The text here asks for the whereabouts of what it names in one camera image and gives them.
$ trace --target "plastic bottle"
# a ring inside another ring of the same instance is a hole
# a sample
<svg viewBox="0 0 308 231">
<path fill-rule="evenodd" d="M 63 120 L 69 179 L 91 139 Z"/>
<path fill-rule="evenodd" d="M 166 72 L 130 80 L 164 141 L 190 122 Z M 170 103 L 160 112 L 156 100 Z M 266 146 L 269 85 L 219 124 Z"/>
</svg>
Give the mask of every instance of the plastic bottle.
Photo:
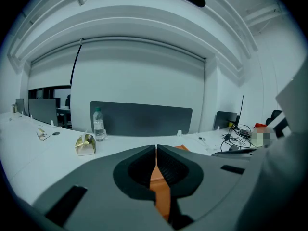
<svg viewBox="0 0 308 231">
<path fill-rule="evenodd" d="M 95 108 L 93 114 L 94 134 L 96 141 L 102 141 L 105 138 L 103 114 L 100 107 Z"/>
</svg>

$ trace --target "office room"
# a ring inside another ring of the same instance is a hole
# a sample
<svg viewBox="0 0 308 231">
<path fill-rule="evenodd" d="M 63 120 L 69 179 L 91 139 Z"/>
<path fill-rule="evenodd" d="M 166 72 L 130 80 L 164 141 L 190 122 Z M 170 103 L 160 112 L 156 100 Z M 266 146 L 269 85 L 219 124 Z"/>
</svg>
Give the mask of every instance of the office room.
<svg viewBox="0 0 308 231">
<path fill-rule="evenodd" d="M 261 229 L 308 175 L 296 13 L 285 0 L 25 0 L 0 51 L 10 206 L 41 230 Z"/>
</svg>

